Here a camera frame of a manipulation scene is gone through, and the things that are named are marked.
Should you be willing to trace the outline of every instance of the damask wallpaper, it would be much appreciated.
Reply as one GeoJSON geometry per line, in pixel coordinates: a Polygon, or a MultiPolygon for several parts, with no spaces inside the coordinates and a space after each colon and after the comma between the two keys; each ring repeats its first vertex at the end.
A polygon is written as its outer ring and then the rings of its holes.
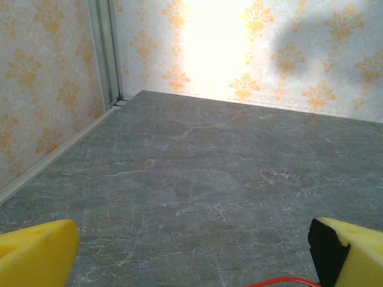
{"type": "Polygon", "coordinates": [[[383,122],[379,0],[115,0],[124,90],[383,122]]]}
{"type": "Polygon", "coordinates": [[[87,1],[0,0],[0,190],[104,111],[87,1]]]}

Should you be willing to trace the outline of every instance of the red wire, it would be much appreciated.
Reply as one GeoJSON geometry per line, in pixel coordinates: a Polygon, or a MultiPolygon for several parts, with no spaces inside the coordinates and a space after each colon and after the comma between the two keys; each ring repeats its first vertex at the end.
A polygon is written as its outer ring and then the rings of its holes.
{"type": "Polygon", "coordinates": [[[263,282],[255,283],[255,284],[249,285],[247,287],[264,287],[264,286],[269,286],[272,284],[277,284],[277,283],[282,283],[282,282],[297,282],[297,283],[306,284],[310,287],[321,287],[320,285],[318,285],[314,282],[311,282],[311,281],[306,280],[306,279],[298,278],[298,277],[279,277],[279,278],[274,278],[274,279],[266,280],[263,282]]]}

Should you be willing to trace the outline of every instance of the wallpaper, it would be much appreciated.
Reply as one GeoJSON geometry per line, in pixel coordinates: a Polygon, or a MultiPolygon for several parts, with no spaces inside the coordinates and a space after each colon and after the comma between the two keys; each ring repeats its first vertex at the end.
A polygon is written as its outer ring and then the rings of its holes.
{"type": "Polygon", "coordinates": [[[104,111],[87,1],[0,0],[0,190],[104,111]]]}
{"type": "Polygon", "coordinates": [[[123,84],[383,122],[383,2],[115,0],[123,84]]]}

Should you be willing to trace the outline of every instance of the floor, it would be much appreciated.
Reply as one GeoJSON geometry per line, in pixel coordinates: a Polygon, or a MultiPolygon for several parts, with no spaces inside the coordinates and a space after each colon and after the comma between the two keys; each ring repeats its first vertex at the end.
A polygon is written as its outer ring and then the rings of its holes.
{"type": "Polygon", "coordinates": [[[0,230],[76,220],[68,286],[246,286],[317,280],[315,216],[383,229],[382,124],[144,91],[6,201],[0,230]]]}

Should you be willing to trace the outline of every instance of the sponge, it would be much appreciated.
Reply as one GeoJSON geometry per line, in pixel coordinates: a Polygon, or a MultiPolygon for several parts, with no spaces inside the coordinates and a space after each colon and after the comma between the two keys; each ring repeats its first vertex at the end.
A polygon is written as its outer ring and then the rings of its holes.
{"type": "Polygon", "coordinates": [[[0,286],[64,287],[79,243],[73,220],[0,235],[0,286]]]}
{"type": "Polygon", "coordinates": [[[383,286],[382,232],[319,217],[308,241],[322,287],[383,286]]]}

